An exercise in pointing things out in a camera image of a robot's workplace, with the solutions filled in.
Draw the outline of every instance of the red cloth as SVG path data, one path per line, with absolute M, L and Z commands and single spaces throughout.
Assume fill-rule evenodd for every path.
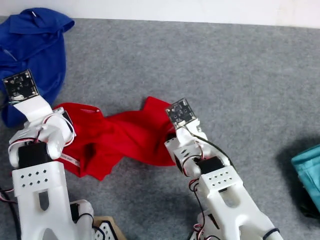
M 173 166 L 164 145 L 174 133 L 165 108 L 169 104 L 148 97 L 142 110 L 104 117 L 95 106 L 63 103 L 76 137 L 63 153 L 78 160 L 79 167 L 60 158 L 64 167 L 79 177 L 91 175 L 102 181 L 124 156 L 155 166 Z

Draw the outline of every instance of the teal bag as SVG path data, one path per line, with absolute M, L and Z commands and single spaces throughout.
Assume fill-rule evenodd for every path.
M 291 159 L 298 177 L 320 211 L 320 145 L 301 152 Z

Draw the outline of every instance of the carpet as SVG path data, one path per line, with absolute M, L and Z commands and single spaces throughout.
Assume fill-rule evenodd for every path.
M 320 223 L 299 209 L 290 160 L 320 143 L 320 30 L 292 27 L 76 19 L 65 34 L 67 74 L 54 105 L 105 115 L 140 109 L 147 96 L 186 97 L 209 140 L 232 159 L 256 204 L 284 239 L 315 240 Z M 12 186 L 0 123 L 0 186 Z M 200 212 L 176 167 L 124 158 L 102 182 L 66 172 L 71 201 L 113 216 L 128 240 L 186 240 Z M 0 204 L 0 239 L 15 239 Z

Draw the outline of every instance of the ventilation hole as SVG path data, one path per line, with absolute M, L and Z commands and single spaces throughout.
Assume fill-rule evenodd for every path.
M 50 205 L 48 191 L 40 192 L 38 194 L 38 198 L 39 198 L 40 208 L 43 211 L 46 211 Z

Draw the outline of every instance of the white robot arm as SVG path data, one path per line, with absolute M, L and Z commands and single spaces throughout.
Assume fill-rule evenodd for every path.
M 201 131 L 187 100 L 166 112 L 176 137 L 165 146 L 180 171 L 194 178 L 189 187 L 202 193 L 208 207 L 199 214 L 190 240 L 283 240 L 250 197 L 229 157 Z
M 9 141 L 8 154 L 17 197 L 22 240 L 116 240 L 100 227 L 93 230 L 94 211 L 86 200 L 69 202 L 64 165 L 58 159 L 75 129 L 63 108 L 52 110 L 36 88 L 29 70 L 3 80 L 10 103 L 27 122 Z M 40 194 L 46 193 L 43 209 Z

